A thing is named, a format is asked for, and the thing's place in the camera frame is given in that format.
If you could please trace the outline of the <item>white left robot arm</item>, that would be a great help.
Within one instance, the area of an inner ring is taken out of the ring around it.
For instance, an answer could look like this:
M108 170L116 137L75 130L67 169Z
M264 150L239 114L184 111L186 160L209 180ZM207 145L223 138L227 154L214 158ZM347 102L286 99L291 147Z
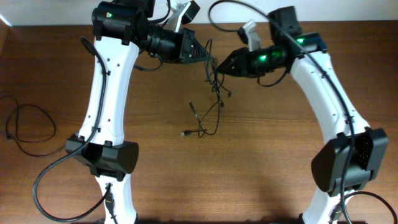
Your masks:
M131 174L139 146L124 138L129 81L139 52L166 63L195 63L208 52L187 29L199 11L195 1L172 2L166 26L152 20L154 1L103 1L93 10L95 70L85 120L66 150L87 166L105 197L106 223L135 223Z

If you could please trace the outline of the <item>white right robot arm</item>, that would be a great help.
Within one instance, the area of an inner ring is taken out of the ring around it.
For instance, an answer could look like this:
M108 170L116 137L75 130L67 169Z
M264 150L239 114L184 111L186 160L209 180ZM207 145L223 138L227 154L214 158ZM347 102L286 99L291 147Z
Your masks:
M256 23L237 33L244 47L234 50L218 71L260 79L283 68L299 84L320 125L324 147L313 158L316 190L299 223L336 223L347 216L346 204L379 172L388 137L373 129L350 102L333 69L328 48L316 32L304 33L292 6L267 15L273 45L262 47Z

